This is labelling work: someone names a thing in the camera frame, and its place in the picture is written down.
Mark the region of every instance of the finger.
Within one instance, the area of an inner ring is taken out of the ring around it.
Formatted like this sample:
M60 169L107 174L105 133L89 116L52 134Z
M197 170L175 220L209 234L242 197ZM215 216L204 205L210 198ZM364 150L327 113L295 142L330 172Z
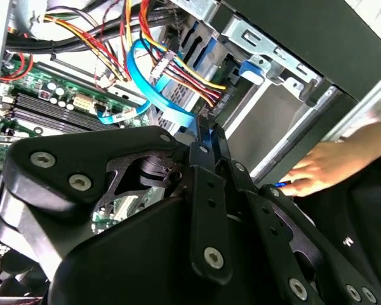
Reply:
M294 168L281 179L280 182L294 181L298 179L310 179L314 176L314 168L312 165L304 166L302 168Z
M287 196L307 196L320 191L321 187L316 181L311 179L302 179L292 184L279 188Z
M300 160L294 167L293 169L296 170L297 168L302 168L308 165L313 164L313 157L308 154L306 155L302 160Z

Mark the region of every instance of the yellow wire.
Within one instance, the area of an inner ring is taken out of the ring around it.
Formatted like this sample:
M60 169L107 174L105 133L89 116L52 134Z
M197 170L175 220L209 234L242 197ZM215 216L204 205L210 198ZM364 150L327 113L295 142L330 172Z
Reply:
M127 31L126 38L127 38L128 49L130 49L133 44L133 38L131 36L130 19L131 19L131 0L127 0L126 2L126 31Z
M114 72L114 74L116 75L116 77L120 80L120 81L123 81L124 82L124 79L123 77L121 76L121 73L118 72L110 63L110 61L103 55L102 52L100 52L98 49L96 49L95 46L93 46L84 36L81 35L81 33L79 33L78 31L76 31L73 27L70 27L68 26L67 24L63 23L63 22L59 22L57 19L55 18L52 18L52 17L45 17L44 18L45 20L47 21L54 21L57 25L60 25L62 27L65 27L66 29L69 29L72 33L74 33L77 37L79 37L80 39L82 39L92 50L93 52L99 56L99 58L102 60L102 62L111 70Z
M162 49L164 50L165 52L168 51L168 48L166 48L165 46L159 44L158 42L156 42L155 40L153 40L150 36L148 36L144 31L142 32L144 38L152 45L156 46L157 48L159 49ZM213 88L216 88L216 89L220 89L220 90L226 90L226 86L222 86L222 85L216 85L216 84L213 84L207 80L205 80L203 77L201 77L198 73L196 73L195 71L193 71L190 67L188 67L184 61L179 58L177 56L177 59L176 59L177 62L180 63L180 65L186 70L188 71L188 73L190 75L192 75L194 78L198 79L199 81L201 81L202 83L204 83L205 85L208 85L208 86L211 86Z
M204 95L203 93L201 93L200 91L197 91L195 88L189 86L187 83L184 83L183 81L181 81L180 79L172 76L171 74L167 73L167 72L164 72L165 75L167 75L170 79L172 79L173 81L176 81L178 84L181 84L182 86L185 86L186 88L192 90L194 93L196 94L199 94L201 98L203 98L205 101L207 101L207 103L210 105L210 107L214 107L215 105L211 102L211 100L206 96Z

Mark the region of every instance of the black cable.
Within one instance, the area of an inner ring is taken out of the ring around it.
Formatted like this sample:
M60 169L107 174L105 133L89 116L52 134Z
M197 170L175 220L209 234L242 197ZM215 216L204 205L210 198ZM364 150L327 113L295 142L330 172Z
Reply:
M67 28L67 27L64 27L63 25L61 25L64 29L66 29L66 30L68 30L69 32L71 32L73 35L75 35L74 34L74 32L72 31L72 30L70 30L69 28ZM97 54L96 54L96 52L92 49L92 48L90 48L89 47L89 45L85 42L85 41L83 41L80 37L77 37L85 46L87 46L89 49L90 49L90 51L95 55L95 56L98 56ZM119 68L118 68L118 66L117 66L117 64L115 63L115 62L113 62L112 60L110 60L109 61L109 63L110 63L110 65L111 66L113 66L113 68L117 71L117 72L119 72ZM115 77L117 77L117 78L119 78L119 75L117 75L114 71L112 71L110 68L108 68L110 71L111 71L111 73L113 73L114 75L115 75Z
M83 9L81 9L81 11L83 11L84 13L88 13L90 11L97 9L99 6L101 6L103 3L106 3L107 1L108 0L94 0L91 3L89 3L87 6L85 6ZM47 11L51 11L51 10L55 10L55 9L56 9L56 6L53 8L49 8Z
M149 26L150 28L159 27L159 26L172 24L172 22L174 21L175 21L175 17L161 18L161 19L149 22ZM138 24L133 25L131 27L132 32L139 32L140 29L141 27ZM117 27L114 29L105 30L102 38L104 41L108 41L110 39L119 37L119 35L120 35L120 29L119 27ZM95 39L100 39L100 34L96 34L94 37ZM65 53L65 52L86 51L88 49L88 47L84 43L82 43L80 40L78 40L76 37L75 39L71 39L72 42L70 42L70 39L71 38L65 39L65 40L68 40L68 43L61 44L61 45L59 45L59 41L55 41L53 44L54 46L53 48L52 48L51 41L44 41L45 44L42 43L43 41L39 41L41 43L40 48L35 48L34 43L31 43L34 41L31 41L30 45L21 46L19 44L14 44L14 43L12 45L7 45L6 50L13 51L13 52L31 53L31 54L52 54L52 53L59 54L59 53Z
M169 14L168 12L171 12L171 10L159 10L159 11L150 12L150 22L152 23L153 21L157 21L154 24L158 24L158 25L154 25L154 26L166 25L166 24L161 24L161 23L163 23L162 22L163 18L164 17L168 18L168 17L174 16L174 14ZM131 16L130 24L132 27L138 25L138 15L137 16ZM113 29L113 28L119 27L119 26L120 26L120 17L106 22L104 25L104 31L107 31L109 29ZM88 34L97 35L98 33L101 32L101 30L102 30L102 26L99 25L98 27L95 27L94 29L89 30ZM60 46L64 46L67 44L74 43L76 41L78 41L78 39L76 37L72 37L72 38L61 40L61 41L54 41L53 46L54 46L54 48L57 48ZM48 40L38 40L37 41L35 39L24 38L24 37L20 37L20 36L11 34L11 33L8 34L7 41L6 41L6 49L7 50L21 50L21 49L31 50L34 48L46 49L46 48L50 48L50 47L51 47L51 43Z
M77 15L82 17L86 22L88 22L93 28L99 26L99 24L96 22L95 19L93 19L92 16L90 16L89 14L87 14L84 11L81 11L81 10L79 10L77 8L71 8L69 6L60 5L60 6L54 6L53 8L51 8L51 10L69 10L69 11L73 11L74 13L76 13ZM114 51L112 45L109 42L105 42L105 45L106 45L107 49L109 50L109 52L112 53L112 55L116 57L116 52Z
M142 46L144 47L144 49L147 51L147 53L151 56L152 60L154 61L154 63L157 63L158 62L158 59L154 56L154 54L152 54L150 48L147 46L147 44L145 43L144 41L144 37L142 35L142 30L140 31L140 41L142 43Z

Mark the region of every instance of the hand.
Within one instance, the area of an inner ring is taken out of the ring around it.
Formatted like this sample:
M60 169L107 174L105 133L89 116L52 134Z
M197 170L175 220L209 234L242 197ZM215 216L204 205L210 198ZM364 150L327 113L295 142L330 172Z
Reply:
M372 161L366 147L350 142L319 143L282 179L292 183L280 190L287 196L307 196L338 184Z

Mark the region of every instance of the black shirt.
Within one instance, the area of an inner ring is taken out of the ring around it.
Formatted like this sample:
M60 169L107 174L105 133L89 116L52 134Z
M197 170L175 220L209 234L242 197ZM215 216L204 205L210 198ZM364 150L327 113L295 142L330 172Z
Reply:
M299 207L381 293L381 158Z

